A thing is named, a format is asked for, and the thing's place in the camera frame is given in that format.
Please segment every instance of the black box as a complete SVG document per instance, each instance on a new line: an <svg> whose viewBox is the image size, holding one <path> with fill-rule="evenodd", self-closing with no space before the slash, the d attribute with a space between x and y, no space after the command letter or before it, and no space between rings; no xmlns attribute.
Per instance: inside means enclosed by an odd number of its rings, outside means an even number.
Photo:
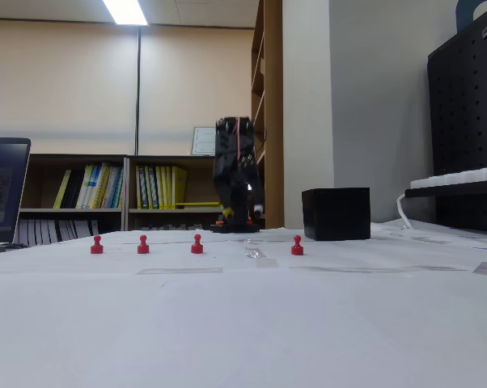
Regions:
<svg viewBox="0 0 487 388"><path fill-rule="evenodd" d="M303 192L305 235L318 241L371 237L369 188L313 188Z"/></svg>

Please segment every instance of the laptop screen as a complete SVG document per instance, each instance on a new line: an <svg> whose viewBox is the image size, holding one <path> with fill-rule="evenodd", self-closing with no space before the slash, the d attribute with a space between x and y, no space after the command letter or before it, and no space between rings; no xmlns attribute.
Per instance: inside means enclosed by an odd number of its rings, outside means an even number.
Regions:
<svg viewBox="0 0 487 388"><path fill-rule="evenodd" d="M11 243L30 150L28 139L0 138L0 243Z"/></svg>

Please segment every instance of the red push pin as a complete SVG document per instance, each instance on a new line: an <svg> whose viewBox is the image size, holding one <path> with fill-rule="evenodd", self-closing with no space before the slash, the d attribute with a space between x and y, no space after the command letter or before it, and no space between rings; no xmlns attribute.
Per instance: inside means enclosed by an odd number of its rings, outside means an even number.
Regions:
<svg viewBox="0 0 487 388"><path fill-rule="evenodd" d="M294 256L303 256L303 247L301 247L299 245L299 243L301 242L301 237L294 236L294 242L295 242L295 244L294 244L294 246L291 249L292 255L294 255Z"/></svg>
<svg viewBox="0 0 487 388"><path fill-rule="evenodd" d="M95 245L91 246L91 253L93 255L99 255L100 253L104 253L104 246L100 245L101 237L95 236L94 240L95 240Z"/></svg>
<svg viewBox="0 0 487 388"><path fill-rule="evenodd" d="M204 253L204 247L201 245L201 236L195 234L195 243L192 245L192 253Z"/></svg>
<svg viewBox="0 0 487 388"><path fill-rule="evenodd" d="M139 239L141 240L141 245L138 245L138 254L150 253L150 247L146 245L146 236L143 235Z"/></svg>

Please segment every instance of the fluorescent light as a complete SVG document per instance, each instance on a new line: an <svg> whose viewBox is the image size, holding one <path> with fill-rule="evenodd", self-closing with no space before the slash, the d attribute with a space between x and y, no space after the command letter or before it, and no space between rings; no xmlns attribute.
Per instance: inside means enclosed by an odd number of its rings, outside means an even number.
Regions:
<svg viewBox="0 0 487 388"><path fill-rule="evenodd" d="M116 24L146 26L145 15L141 11L138 0L104 0Z"/></svg>

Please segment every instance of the framed certificate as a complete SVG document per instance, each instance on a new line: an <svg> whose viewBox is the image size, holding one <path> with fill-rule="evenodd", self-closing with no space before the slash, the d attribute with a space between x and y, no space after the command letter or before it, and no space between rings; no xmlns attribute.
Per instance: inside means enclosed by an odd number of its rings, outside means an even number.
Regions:
<svg viewBox="0 0 487 388"><path fill-rule="evenodd" d="M214 155L215 127L195 127L193 129L192 155Z"/></svg>

